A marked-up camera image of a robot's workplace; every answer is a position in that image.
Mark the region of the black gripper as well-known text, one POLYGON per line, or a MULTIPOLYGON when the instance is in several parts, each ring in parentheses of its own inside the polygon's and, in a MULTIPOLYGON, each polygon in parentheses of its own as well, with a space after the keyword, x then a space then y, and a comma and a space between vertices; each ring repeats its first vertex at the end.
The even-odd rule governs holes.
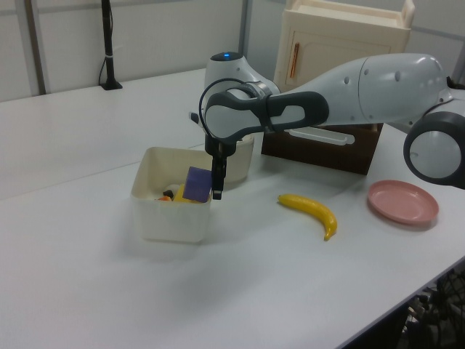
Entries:
POLYGON ((205 152, 213 157, 211 165, 212 199, 220 200, 222 198, 223 182, 227 175, 227 157, 236 152, 236 144, 226 144, 210 135, 205 135, 205 152))

